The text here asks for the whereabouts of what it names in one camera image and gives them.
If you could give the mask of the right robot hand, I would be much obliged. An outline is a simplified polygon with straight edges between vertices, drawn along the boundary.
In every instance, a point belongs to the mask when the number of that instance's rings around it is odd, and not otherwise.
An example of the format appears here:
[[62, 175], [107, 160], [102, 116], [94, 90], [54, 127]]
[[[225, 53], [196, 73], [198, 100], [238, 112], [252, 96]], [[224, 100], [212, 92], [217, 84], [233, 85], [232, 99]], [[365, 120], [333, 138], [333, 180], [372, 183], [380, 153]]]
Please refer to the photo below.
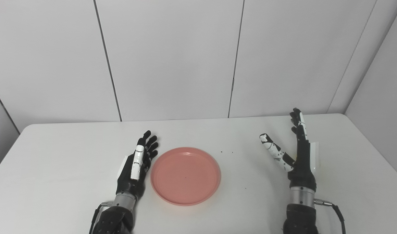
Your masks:
[[266, 133], [259, 136], [260, 141], [272, 158], [287, 172], [291, 188], [303, 187], [316, 192], [316, 179], [311, 169], [311, 143], [308, 139], [304, 116], [298, 108], [293, 108], [290, 116], [293, 123], [291, 130], [297, 140], [296, 159], [282, 150]]

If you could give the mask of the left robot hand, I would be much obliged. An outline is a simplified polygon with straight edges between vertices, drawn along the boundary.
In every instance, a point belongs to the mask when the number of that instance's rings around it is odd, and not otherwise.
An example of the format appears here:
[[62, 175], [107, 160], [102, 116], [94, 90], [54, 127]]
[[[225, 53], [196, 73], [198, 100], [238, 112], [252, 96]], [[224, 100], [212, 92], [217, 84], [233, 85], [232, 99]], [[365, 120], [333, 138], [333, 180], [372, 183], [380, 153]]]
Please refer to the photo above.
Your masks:
[[140, 199], [145, 191], [145, 177], [153, 159], [158, 155], [158, 138], [147, 130], [138, 139], [135, 151], [124, 160], [117, 179], [116, 194], [131, 194]]

